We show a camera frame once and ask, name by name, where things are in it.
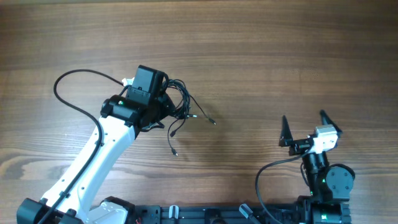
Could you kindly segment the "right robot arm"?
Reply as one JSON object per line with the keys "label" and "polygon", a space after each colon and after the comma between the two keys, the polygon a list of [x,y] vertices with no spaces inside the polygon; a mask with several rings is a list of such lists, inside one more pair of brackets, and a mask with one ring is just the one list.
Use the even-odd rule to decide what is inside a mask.
{"label": "right robot arm", "polygon": [[304,139],[294,139],[289,123],[282,117],[280,147],[288,147],[290,156],[299,156],[305,171],[309,196],[300,196],[297,211],[299,223],[352,222],[348,202],[353,189],[355,172],[344,164],[330,164],[326,153],[338,145],[342,130],[330,119],[325,111],[320,111],[322,124]]}

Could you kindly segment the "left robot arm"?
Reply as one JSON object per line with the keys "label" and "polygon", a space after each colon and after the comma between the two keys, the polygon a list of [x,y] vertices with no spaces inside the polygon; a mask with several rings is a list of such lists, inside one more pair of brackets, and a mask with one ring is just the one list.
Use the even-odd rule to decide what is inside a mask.
{"label": "left robot arm", "polygon": [[140,65],[133,79],[120,82],[122,92],[104,101],[95,130],[60,180],[39,201],[26,198],[18,223],[130,223],[135,206],[110,197],[93,200],[119,156],[138,134],[161,128],[173,107],[166,94],[166,73]]}

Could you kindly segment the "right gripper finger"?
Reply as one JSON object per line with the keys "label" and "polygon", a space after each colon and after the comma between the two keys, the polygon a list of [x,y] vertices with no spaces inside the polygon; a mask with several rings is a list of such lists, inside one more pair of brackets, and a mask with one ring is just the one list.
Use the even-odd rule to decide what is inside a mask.
{"label": "right gripper finger", "polygon": [[279,138],[279,146],[280,147],[288,147],[292,144],[293,137],[290,131],[289,123],[285,115],[282,117],[282,129],[280,132]]}
{"label": "right gripper finger", "polygon": [[330,119],[325,110],[320,110],[320,117],[322,125],[332,125],[336,129],[338,137],[343,134],[343,131]]}

